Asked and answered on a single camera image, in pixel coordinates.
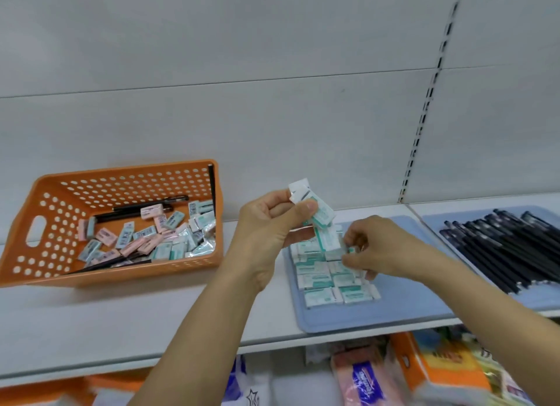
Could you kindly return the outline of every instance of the blue tray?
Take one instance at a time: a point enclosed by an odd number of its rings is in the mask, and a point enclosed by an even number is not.
[[[536,205],[504,207],[503,209],[515,214],[518,217],[520,217],[525,211],[530,211],[535,216],[545,219],[551,225],[560,227],[559,216],[545,208],[537,207]],[[428,214],[426,216],[422,216],[424,223],[428,225],[428,227],[455,252],[455,254],[461,257],[461,260],[467,263],[475,272],[487,281],[488,278],[484,276],[475,266],[473,266],[473,264],[468,261],[465,256],[453,248],[453,246],[451,246],[451,244],[449,244],[447,240],[440,235],[440,231],[446,228],[444,224],[444,221],[446,220],[449,220],[450,222],[457,220],[458,222],[464,223],[483,218],[487,214],[491,213],[492,210],[493,209],[459,211],[457,213]],[[524,306],[536,311],[560,309],[560,285],[556,283],[531,286],[529,289],[522,289],[519,294],[510,295]]]
[[[428,231],[413,218],[395,216],[391,219],[425,243],[434,245]],[[341,225],[346,231],[350,223],[341,223]],[[297,324],[302,331],[317,333],[359,326],[381,326],[453,317],[451,309],[423,284],[387,275],[378,275],[374,281],[382,296],[380,300],[308,309],[305,306],[303,292],[299,291],[297,286],[289,248],[284,249],[284,258]]]

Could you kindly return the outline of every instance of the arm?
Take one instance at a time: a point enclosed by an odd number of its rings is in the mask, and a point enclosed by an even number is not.
[[[244,205],[230,248],[130,406],[221,403],[256,295],[269,283],[282,247],[313,237],[299,227],[317,210],[275,191]]]
[[[425,284],[492,352],[535,404],[557,404],[560,385],[554,369],[560,369],[560,326],[390,219],[372,216],[357,220],[344,240],[362,247],[362,252],[343,257],[346,266],[368,270],[368,278],[384,273]]]

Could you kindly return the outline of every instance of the hand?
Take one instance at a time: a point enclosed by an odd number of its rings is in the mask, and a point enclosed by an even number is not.
[[[280,250],[315,236],[312,227],[291,230],[300,228],[317,208],[314,200],[294,205],[290,202],[288,189],[269,192],[245,204],[239,212],[234,238],[224,258],[225,264],[247,272],[257,284],[257,289],[263,290],[272,278],[274,262]]]
[[[366,279],[378,273],[422,281],[432,272],[433,260],[442,254],[401,229],[391,219],[370,216],[353,222],[344,236],[348,246],[358,246],[360,253],[345,254],[342,263],[367,270]]]

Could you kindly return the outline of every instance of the store shelf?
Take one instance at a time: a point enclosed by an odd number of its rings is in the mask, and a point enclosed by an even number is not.
[[[523,204],[541,205],[560,213],[560,194],[414,204],[410,208],[389,205],[350,209],[339,211],[337,221],[372,214],[407,215],[418,220],[415,213]],[[226,248],[235,225],[236,222],[225,224]],[[443,245],[435,235],[433,239]],[[187,273],[75,290],[0,289],[0,387],[155,365],[213,273]],[[560,316],[560,310],[542,314]],[[279,255],[274,277],[251,310],[239,352],[272,351],[459,322],[457,318],[420,319],[306,334],[296,324],[285,263]]]

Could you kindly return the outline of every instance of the white wall panel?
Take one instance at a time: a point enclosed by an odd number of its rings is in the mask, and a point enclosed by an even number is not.
[[[461,0],[444,67],[553,62],[559,22],[558,0]]]
[[[432,70],[0,99],[0,241],[53,172],[215,158],[225,217],[308,177],[334,208],[398,199]]]
[[[452,0],[0,0],[0,97],[421,69]]]
[[[560,190],[557,61],[443,70],[405,200]]]

